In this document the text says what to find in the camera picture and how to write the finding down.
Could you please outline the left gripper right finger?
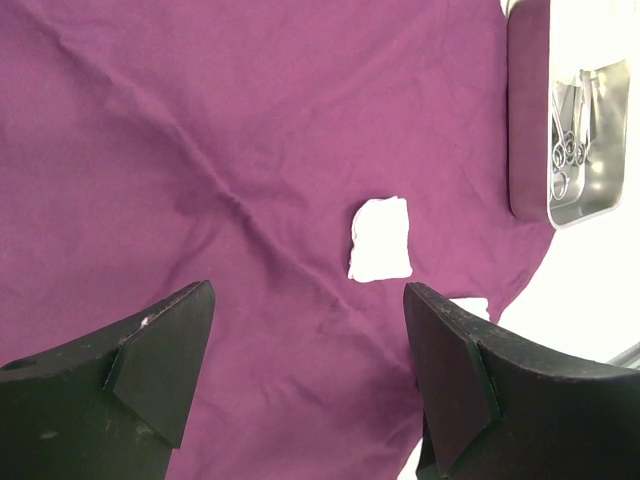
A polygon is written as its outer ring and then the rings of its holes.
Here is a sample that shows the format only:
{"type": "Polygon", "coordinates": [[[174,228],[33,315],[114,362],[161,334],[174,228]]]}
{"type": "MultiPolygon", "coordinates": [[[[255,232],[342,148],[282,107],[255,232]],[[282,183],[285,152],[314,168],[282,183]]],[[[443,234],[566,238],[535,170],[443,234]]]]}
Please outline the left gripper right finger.
{"type": "Polygon", "coordinates": [[[639,373],[564,354],[421,283],[404,314],[423,401],[420,479],[635,479],[639,373]]]}

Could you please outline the stainless steel instrument tray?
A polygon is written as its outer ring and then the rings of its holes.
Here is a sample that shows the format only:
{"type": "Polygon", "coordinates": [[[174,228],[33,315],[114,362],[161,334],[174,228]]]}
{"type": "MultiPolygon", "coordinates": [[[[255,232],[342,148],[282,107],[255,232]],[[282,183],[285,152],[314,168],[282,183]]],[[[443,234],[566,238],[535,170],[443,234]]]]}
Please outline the stainless steel instrument tray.
{"type": "Polygon", "coordinates": [[[509,200],[558,230],[620,202],[632,67],[630,1],[510,1],[509,200]]]}

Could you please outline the white gauze pad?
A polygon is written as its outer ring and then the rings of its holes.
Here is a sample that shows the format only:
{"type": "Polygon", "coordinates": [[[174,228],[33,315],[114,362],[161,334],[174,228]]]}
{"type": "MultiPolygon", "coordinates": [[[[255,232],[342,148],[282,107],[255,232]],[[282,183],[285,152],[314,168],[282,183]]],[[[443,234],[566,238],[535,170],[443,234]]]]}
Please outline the white gauze pad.
{"type": "Polygon", "coordinates": [[[409,278],[409,230],[405,198],[366,201],[352,221],[347,277],[358,283],[409,278]]]}
{"type": "Polygon", "coordinates": [[[490,320],[490,314],[488,312],[489,302],[486,298],[455,298],[451,299],[451,302],[472,315],[475,315],[486,321],[490,320]]]}

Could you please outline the steel hemostat ring handled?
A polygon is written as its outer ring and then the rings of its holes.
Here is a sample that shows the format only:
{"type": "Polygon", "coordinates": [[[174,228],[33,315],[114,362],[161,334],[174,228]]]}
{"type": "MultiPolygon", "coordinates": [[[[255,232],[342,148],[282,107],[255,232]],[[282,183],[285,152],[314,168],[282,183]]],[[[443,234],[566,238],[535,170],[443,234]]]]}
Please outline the steel hemostat ring handled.
{"type": "Polygon", "coordinates": [[[572,112],[574,150],[571,164],[582,166],[590,146],[590,121],[592,107],[591,72],[580,71],[579,84],[575,87],[572,112]]]}

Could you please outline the steel forceps ring handled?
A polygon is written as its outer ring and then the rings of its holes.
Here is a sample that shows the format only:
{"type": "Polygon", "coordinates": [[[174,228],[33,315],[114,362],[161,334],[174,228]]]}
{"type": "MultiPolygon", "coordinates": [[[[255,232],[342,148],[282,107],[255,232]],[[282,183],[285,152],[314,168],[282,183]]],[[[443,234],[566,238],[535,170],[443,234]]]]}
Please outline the steel forceps ring handled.
{"type": "Polygon", "coordinates": [[[575,153],[575,136],[572,130],[564,130],[561,122],[561,109],[554,91],[550,95],[551,109],[551,173],[550,199],[563,200],[569,190],[569,167],[575,153]]]}

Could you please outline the white gauze pad top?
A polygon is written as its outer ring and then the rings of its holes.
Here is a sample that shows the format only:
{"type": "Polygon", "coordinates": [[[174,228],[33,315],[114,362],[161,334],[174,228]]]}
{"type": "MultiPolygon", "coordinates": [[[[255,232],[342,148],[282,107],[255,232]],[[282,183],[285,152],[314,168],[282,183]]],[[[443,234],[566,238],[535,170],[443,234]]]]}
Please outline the white gauze pad top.
{"type": "Polygon", "coordinates": [[[490,320],[490,314],[488,312],[489,302],[486,298],[455,298],[451,299],[451,302],[472,315],[475,315],[486,321],[490,320]]]}

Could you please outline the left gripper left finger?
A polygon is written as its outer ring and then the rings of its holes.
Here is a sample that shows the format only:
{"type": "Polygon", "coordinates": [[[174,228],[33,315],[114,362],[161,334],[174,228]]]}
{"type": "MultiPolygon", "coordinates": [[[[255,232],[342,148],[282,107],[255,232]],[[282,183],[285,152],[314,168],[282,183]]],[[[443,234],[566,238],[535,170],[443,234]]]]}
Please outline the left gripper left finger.
{"type": "Polygon", "coordinates": [[[192,283],[1,368],[4,479],[163,479],[180,448],[215,307],[192,283]]]}

